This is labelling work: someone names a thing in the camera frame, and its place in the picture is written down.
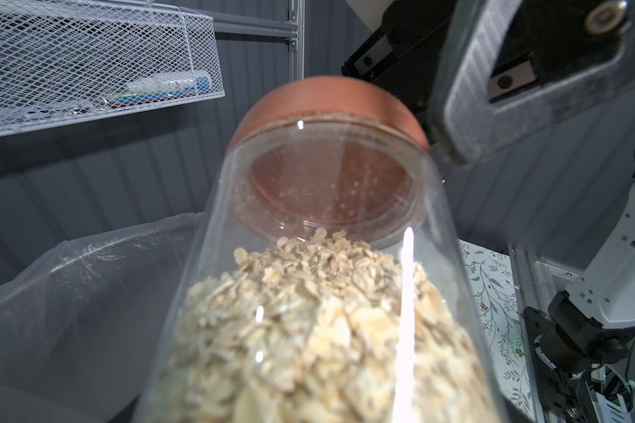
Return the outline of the oatmeal jar orange lid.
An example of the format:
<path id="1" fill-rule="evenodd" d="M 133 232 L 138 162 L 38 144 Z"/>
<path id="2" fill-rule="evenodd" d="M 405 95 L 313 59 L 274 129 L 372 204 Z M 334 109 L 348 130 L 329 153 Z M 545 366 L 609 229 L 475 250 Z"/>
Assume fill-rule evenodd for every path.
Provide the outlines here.
<path id="1" fill-rule="evenodd" d="M 427 137 L 400 100 L 323 76 L 250 109 L 135 421 L 508 421 Z"/>

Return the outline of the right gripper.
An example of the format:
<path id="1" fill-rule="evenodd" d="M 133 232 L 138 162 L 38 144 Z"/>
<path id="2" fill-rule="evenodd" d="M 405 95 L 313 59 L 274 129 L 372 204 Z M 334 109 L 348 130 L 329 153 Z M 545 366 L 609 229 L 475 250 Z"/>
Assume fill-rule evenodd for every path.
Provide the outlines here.
<path id="1" fill-rule="evenodd" d="M 473 165 L 635 88 L 635 1 L 393 1 L 341 73 Z"/>

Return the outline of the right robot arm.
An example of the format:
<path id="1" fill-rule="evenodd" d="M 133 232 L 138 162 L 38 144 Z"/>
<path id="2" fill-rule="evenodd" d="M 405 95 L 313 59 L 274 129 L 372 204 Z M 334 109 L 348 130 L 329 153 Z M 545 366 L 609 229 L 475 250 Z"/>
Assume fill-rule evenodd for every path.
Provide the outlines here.
<path id="1" fill-rule="evenodd" d="M 635 1 L 354 1 L 370 38 L 344 75 L 408 106 L 460 166 L 635 87 Z M 592 373 L 635 346 L 635 172 L 624 214 L 589 267 L 546 311 L 523 311 L 543 409 L 617 421 L 626 374 Z M 617 386 L 624 384 L 623 391 Z"/>

